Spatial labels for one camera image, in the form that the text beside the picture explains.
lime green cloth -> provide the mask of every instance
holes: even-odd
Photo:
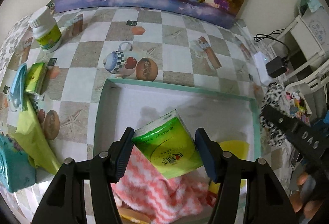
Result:
[[[24,95],[24,108],[25,111],[19,112],[17,130],[12,137],[29,155],[32,166],[35,168],[41,166],[55,175],[60,168],[60,163],[46,141],[37,115],[27,95]]]

black cable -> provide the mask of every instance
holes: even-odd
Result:
[[[277,42],[283,44],[287,48],[287,50],[288,50],[288,56],[289,56],[290,55],[290,49],[288,48],[288,46],[284,42],[282,42],[282,41],[280,41],[278,39],[275,39],[274,37],[271,36],[273,34],[281,34],[282,31],[284,31],[284,30],[285,29],[274,30],[270,34],[256,34],[256,36],[254,36],[254,41],[255,42],[259,42],[259,41],[261,41],[263,39],[271,39],[271,40],[277,41]]]

power adapter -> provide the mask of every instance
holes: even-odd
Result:
[[[281,74],[284,74],[287,71],[288,61],[287,57],[281,58],[276,57],[270,62],[266,63],[266,71],[268,75],[272,78],[277,78]]]
[[[254,56],[253,56],[254,62],[255,62],[255,66],[258,70],[258,74],[259,74],[259,79],[261,81],[261,83],[265,86],[268,86],[269,83],[272,82],[272,78],[269,77],[269,75],[267,74],[266,71],[266,63],[269,62],[269,58],[267,56],[265,56],[262,52],[257,52]]]

white flowers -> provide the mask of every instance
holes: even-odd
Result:
[[[219,5],[217,5],[214,0],[205,0],[205,3],[212,6],[212,7],[216,7],[219,8]]]

teal tin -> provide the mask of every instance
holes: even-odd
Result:
[[[0,180],[11,193],[36,183],[36,170],[16,140],[0,132]]]

